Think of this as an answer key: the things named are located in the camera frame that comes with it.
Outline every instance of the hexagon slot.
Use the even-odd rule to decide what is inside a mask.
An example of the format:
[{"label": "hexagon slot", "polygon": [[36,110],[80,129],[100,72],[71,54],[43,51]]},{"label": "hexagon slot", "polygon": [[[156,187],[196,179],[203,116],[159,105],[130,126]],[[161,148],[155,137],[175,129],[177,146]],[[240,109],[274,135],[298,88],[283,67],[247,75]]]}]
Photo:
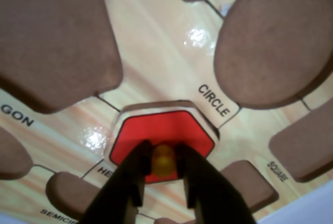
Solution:
[{"label": "hexagon slot", "polygon": [[[108,149],[109,159],[121,164],[130,151],[141,141],[153,145],[174,146],[180,142],[207,157],[217,143],[217,135],[206,118],[192,102],[158,102],[132,105],[123,110],[117,119],[112,135],[114,145]],[[177,179],[176,173],[159,178],[146,177],[146,183]]]}]

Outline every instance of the black outline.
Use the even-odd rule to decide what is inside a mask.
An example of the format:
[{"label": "black outline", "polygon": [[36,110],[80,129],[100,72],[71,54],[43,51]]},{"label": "black outline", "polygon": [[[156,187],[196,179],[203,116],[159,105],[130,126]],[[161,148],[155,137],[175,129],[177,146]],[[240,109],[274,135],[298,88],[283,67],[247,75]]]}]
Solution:
[{"label": "black outline", "polygon": [[225,16],[223,16],[219,11],[218,9],[215,8],[215,6],[209,1],[209,0],[204,0],[214,11],[215,13],[217,13],[221,18],[222,20],[224,21],[225,19]]},{"label": "black outline", "polygon": [[236,104],[238,105],[237,112],[234,115],[232,115],[228,120],[226,120],[224,123],[222,123],[217,129],[220,129],[221,127],[223,127],[224,125],[226,125],[229,121],[231,121],[235,116],[237,116],[240,113],[240,111],[243,109],[243,107],[241,107],[238,103],[236,103]]},{"label": "black outline", "polygon": [[150,216],[148,216],[148,215],[145,215],[145,214],[138,213],[137,215],[141,215],[141,216],[144,216],[144,217],[149,218],[149,219],[152,219],[152,220],[157,220],[157,219],[152,218],[152,217],[150,217]]},{"label": "black outline", "polygon": [[104,158],[100,160],[98,163],[96,163],[93,167],[91,167],[82,177],[81,179],[84,179],[94,168],[96,168],[99,164],[101,164],[104,161]]},{"label": "black outline", "polygon": [[[113,146],[112,146],[112,149],[111,149],[111,151],[110,151],[110,153],[109,153],[109,155],[108,155],[109,160],[110,160],[112,163],[114,163],[116,166],[119,166],[119,164],[115,163],[115,162],[112,160],[111,155],[112,155],[112,152],[113,152],[113,150],[114,150],[114,147],[115,147],[116,144],[117,144],[117,141],[118,141],[119,135],[120,135],[120,133],[121,133],[121,131],[122,131],[122,129],[123,129],[123,127],[124,127],[124,125],[125,125],[125,123],[126,123],[127,120],[132,119],[132,118],[142,117],[142,116],[163,115],[163,114],[171,114],[171,113],[175,113],[175,112],[186,112],[186,113],[188,113],[189,115],[191,115],[192,118],[194,119],[194,121],[197,123],[197,125],[202,129],[202,131],[206,134],[206,136],[209,138],[209,140],[211,140],[211,142],[213,143],[213,147],[211,148],[211,150],[210,150],[210,151],[207,153],[207,155],[205,156],[205,158],[207,158],[207,157],[211,154],[211,152],[214,150],[214,148],[215,148],[215,146],[216,146],[215,142],[214,142],[213,139],[208,135],[208,133],[206,132],[206,130],[201,126],[201,124],[197,121],[197,119],[196,119],[196,118],[195,118],[195,117],[194,117],[189,111],[187,111],[187,110],[176,110],[176,111],[168,111],[168,112],[162,112],[162,113],[146,114],[146,115],[139,115],[139,116],[130,116],[130,117],[126,118],[126,119],[122,122],[122,124],[121,124],[121,128],[119,129],[119,132],[118,132],[117,137],[116,137],[116,139],[115,139],[115,141],[114,141],[114,144],[113,144]],[[149,182],[149,183],[147,183],[147,184],[159,183],[159,182],[167,182],[167,181],[175,181],[175,180],[177,180],[177,179],[165,180],[165,181],[158,181],[158,182]]]},{"label": "black outline", "polygon": [[300,98],[300,101],[302,102],[302,104],[304,105],[304,107],[311,112],[312,109],[310,109],[310,107],[308,106],[308,104],[306,103],[306,101],[304,101],[304,98]]},{"label": "black outline", "polygon": [[52,172],[52,173],[54,173],[54,174],[58,173],[58,172],[56,172],[56,171],[54,171],[54,170],[52,170],[52,169],[50,169],[50,168],[47,168],[47,167],[45,167],[45,166],[43,166],[43,165],[39,165],[39,164],[34,164],[32,167],[40,167],[40,168],[44,168],[44,169],[46,169],[46,170],[48,170],[48,171],[50,171],[50,172]]},{"label": "black outline", "polygon": [[116,107],[114,107],[111,103],[109,103],[108,101],[106,101],[104,98],[100,97],[99,95],[95,95],[95,97],[98,98],[98,99],[100,99],[102,102],[106,103],[107,105],[109,105],[114,110],[120,112],[120,109],[117,109]]}]

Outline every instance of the wooden puzzle board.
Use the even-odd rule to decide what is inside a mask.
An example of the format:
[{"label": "wooden puzzle board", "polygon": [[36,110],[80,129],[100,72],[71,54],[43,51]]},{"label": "wooden puzzle board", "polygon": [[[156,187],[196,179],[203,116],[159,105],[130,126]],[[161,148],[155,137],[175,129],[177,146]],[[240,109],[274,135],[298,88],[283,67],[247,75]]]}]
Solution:
[{"label": "wooden puzzle board", "polygon": [[[76,223],[49,202],[45,194],[47,181],[54,173],[67,171],[103,186],[116,169],[104,151],[113,145],[112,126],[119,111],[149,102],[192,101],[219,130],[219,144],[208,157],[209,162],[218,170],[238,160],[247,160],[256,167],[279,195],[277,201],[254,213],[256,219],[333,178],[329,171],[307,183],[295,182],[268,148],[273,135],[333,97],[333,76],[288,106],[270,110],[240,108],[221,91],[213,70],[217,36],[223,24],[223,16],[217,11],[223,11],[234,0],[105,2],[124,69],[123,82],[117,89],[52,115],[33,112],[0,91],[0,127],[21,142],[34,163],[25,177],[0,181],[0,211],[28,223],[59,223],[65,218],[67,223]],[[199,91],[202,85],[215,94],[222,108],[217,110],[203,96]],[[14,112],[33,122],[28,125],[16,119]],[[287,180],[281,181],[271,171],[271,162]],[[153,223],[162,217],[183,223],[194,218],[193,211],[186,208],[182,181],[150,184],[144,199],[137,223]]]}]

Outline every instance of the brown rectangle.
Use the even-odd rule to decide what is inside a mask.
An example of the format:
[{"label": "brown rectangle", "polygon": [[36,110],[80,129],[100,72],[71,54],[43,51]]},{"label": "brown rectangle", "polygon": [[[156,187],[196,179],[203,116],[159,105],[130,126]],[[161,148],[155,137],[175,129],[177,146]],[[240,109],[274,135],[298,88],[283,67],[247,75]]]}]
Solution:
[{"label": "brown rectangle", "polygon": [[276,134],[270,149],[291,176],[306,182],[333,165],[333,99]]},{"label": "brown rectangle", "polygon": [[247,160],[236,161],[221,171],[238,190],[252,212],[278,199],[278,193]]}]

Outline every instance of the small yellow ball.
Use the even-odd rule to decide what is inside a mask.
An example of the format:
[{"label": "small yellow ball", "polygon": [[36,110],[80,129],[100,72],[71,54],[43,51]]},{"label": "small yellow ball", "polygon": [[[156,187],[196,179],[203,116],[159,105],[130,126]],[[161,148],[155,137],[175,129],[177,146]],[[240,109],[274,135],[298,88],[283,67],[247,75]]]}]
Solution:
[{"label": "small yellow ball", "polygon": [[151,172],[157,177],[167,177],[176,170],[175,153],[167,145],[156,146],[152,152]]}]

